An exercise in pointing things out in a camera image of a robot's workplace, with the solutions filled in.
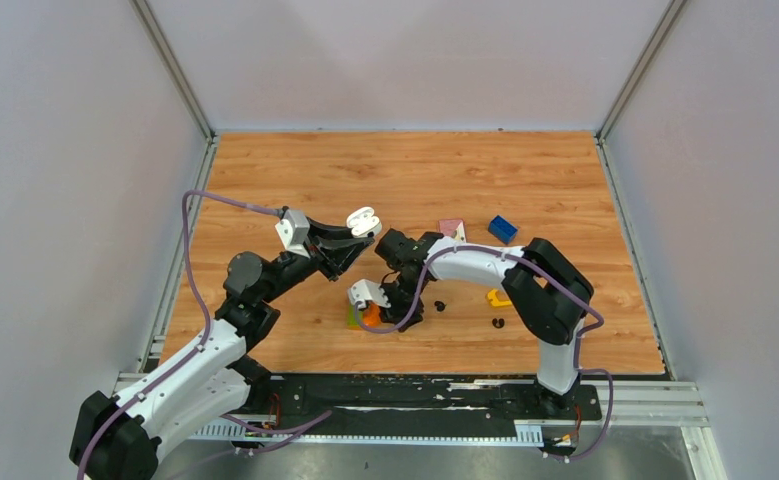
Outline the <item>white earbud charging case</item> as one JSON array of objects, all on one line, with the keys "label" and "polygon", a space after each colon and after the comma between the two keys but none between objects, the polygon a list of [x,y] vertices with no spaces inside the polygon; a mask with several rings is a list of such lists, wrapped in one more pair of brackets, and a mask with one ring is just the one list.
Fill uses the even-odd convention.
[{"label": "white earbud charging case", "polygon": [[374,237],[382,230],[382,222],[370,206],[352,212],[346,219],[346,226],[355,238]]}]

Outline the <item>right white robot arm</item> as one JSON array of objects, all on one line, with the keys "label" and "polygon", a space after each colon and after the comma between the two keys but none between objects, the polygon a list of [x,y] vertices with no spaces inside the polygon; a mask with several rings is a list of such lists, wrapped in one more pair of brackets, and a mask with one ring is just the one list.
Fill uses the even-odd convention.
[{"label": "right white robot arm", "polygon": [[504,293],[526,329],[539,342],[536,403],[561,417],[576,403],[578,343],[585,318],[596,316],[589,280],[548,240],[524,247],[460,242],[438,232],[419,239],[391,229],[375,251],[396,273],[378,287],[374,305],[385,332],[403,332],[423,319],[422,292],[431,282],[463,281]]}]

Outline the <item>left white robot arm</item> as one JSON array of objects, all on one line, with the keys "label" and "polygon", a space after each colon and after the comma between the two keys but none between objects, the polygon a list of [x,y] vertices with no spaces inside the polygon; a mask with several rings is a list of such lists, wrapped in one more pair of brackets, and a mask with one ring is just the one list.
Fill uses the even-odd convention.
[{"label": "left white robot arm", "polygon": [[70,448],[80,479],[150,479],[181,443],[215,418],[263,411],[269,373],[248,352],[280,316],[271,303],[319,272],[335,281],[374,243],[382,225],[361,217],[344,226],[307,217],[275,226],[285,249],[273,260],[235,255],[225,300],[196,339],[113,396],[97,391],[81,405]]}]

